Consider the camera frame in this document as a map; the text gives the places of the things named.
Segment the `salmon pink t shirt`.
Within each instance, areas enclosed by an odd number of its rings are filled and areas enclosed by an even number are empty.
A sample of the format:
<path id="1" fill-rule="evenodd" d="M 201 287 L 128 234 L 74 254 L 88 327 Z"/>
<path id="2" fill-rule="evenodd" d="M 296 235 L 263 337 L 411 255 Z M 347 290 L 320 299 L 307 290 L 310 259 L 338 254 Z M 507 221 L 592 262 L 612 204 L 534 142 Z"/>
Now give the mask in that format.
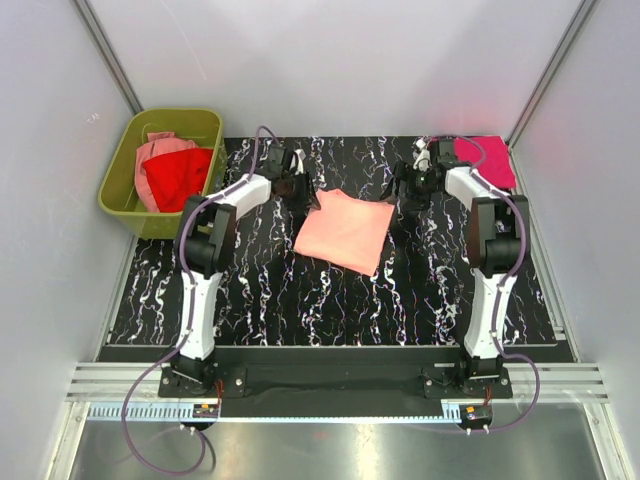
<path id="1" fill-rule="evenodd" d="M 356 273 L 378 269 L 395 206 L 352 198 L 339 189 L 317 192 L 318 209 L 309 212 L 294 251 Z"/>

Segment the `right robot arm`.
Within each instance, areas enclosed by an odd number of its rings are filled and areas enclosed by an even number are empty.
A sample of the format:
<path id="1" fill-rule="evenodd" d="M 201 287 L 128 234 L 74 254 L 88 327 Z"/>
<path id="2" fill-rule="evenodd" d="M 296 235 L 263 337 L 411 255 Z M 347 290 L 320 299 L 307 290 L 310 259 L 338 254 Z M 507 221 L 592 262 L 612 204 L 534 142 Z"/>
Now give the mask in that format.
<path id="1" fill-rule="evenodd" d="M 460 358 L 445 377 L 472 397 L 492 384 L 508 382 L 503 375 L 503 329 L 512 289 L 530 251 L 529 203 L 485 179 L 477 163 L 460 160 L 457 140 L 418 140 L 414 160 L 396 164 L 387 191 L 402 196 L 414 211 L 428 209 L 431 196 L 443 193 L 470 214 L 466 256 L 475 281 L 472 313 Z"/>

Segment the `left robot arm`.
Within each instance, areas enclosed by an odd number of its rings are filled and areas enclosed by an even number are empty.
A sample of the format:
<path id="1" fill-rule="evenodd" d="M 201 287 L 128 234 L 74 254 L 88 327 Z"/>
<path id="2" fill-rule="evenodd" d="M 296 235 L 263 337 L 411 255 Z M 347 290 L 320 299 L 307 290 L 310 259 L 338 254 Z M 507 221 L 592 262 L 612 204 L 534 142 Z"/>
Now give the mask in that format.
<path id="1" fill-rule="evenodd" d="M 206 395 L 216 384 L 214 314 L 219 285 L 235 251 L 237 221 L 274 198 L 293 213 L 306 214 L 320 206 L 304 159 L 301 149 L 274 145 L 261 167 L 252 165 L 223 190 L 186 201 L 174 241 L 183 302 L 170 365 L 193 395 Z"/>

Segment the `folded magenta t shirt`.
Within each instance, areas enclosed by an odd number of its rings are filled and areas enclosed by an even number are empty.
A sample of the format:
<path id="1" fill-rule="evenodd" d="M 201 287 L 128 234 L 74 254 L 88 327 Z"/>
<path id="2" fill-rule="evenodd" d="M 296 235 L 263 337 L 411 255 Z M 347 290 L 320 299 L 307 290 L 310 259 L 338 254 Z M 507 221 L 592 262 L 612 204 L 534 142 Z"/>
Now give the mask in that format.
<path id="1" fill-rule="evenodd" d="M 478 136 L 469 140 L 454 139 L 454 151 L 460 161 L 478 165 L 479 174 L 503 190 L 517 186 L 507 145 L 500 136 Z"/>

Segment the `red t shirt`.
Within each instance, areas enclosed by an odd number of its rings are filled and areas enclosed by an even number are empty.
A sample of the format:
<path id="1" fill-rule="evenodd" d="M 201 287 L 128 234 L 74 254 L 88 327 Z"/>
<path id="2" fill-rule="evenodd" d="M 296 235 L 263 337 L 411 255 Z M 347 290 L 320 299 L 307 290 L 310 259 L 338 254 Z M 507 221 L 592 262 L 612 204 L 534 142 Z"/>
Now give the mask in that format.
<path id="1" fill-rule="evenodd" d="M 141 163 L 146 185 L 141 199 L 152 213 L 178 213 L 192 195 L 204 192 L 214 150 L 189 148 L 155 155 Z"/>

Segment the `olive green plastic bin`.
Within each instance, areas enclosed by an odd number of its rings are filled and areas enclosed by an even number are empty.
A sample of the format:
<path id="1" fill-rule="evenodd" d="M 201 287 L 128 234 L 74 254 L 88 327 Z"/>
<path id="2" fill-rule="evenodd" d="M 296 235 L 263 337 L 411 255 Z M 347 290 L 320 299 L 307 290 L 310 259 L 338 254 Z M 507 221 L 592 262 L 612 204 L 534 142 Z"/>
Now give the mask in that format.
<path id="1" fill-rule="evenodd" d="M 155 108 L 133 117 L 112 157 L 98 194 L 104 212 L 119 220 L 133 235 L 144 239 L 172 240 L 180 224 L 180 213 L 152 213 L 139 198 L 134 184 L 136 150 L 152 133 L 173 132 L 199 147 L 211 148 L 212 160 L 204 193 L 220 188 L 226 171 L 224 123 L 213 110 L 202 108 Z"/>

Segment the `dusty pink t shirt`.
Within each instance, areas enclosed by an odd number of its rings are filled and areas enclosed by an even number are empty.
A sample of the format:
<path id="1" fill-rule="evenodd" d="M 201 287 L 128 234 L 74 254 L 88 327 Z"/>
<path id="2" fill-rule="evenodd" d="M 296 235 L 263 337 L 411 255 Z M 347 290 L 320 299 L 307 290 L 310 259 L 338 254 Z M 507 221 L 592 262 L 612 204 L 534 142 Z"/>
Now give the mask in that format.
<path id="1" fill-rule="evenodd" d="M 198 145 L 193 140 L 181 139 L 171 131 L 147 134 L 147 142 L 136 150 L 134 185 L 139 199 L 149 212 L 159 213 L 160 210 L 153 196 L 143 164 L 159 155 L 197 147 Z"/>

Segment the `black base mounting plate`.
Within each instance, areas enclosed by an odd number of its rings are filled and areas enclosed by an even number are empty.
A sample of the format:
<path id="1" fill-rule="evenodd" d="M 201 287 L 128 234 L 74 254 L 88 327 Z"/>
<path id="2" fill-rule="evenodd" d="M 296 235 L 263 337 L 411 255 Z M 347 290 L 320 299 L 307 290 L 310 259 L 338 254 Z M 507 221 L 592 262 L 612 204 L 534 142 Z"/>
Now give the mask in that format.
<path id="1" fill-rule="evenodd" d="M 445 376 L 453 371 L 457 346 L 219 347 L 216 384 L 210 389 L 161 370 L 162 397 L 222 396 L 227 418 L 329 421 L 345 418 L 424 418 L 443 400 L 463 403 L 512 397 L 511 382 L 465 394 Z"/>

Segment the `aluminium frame rail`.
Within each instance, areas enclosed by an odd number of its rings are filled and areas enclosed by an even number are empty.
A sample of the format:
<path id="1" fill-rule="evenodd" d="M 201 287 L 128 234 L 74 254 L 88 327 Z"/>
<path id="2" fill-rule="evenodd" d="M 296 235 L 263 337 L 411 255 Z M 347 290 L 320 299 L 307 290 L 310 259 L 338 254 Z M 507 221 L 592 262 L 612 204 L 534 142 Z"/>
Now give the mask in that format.
<path id="1" fill-rule="evenodd" d="M 465 396 L 416 365 L 225 365 L 219 387 L 192 387 L 169 368 L 144 363 L 81 363 L 69 402 L 92 419 L 263 423 L 458 424 L 465 407 L 507 406 L 522 414 L 532 401 L 604 404 L 608 395 L 593 364 L 542 363 L 533 373 L 510 364 L 490 394 Z"/>

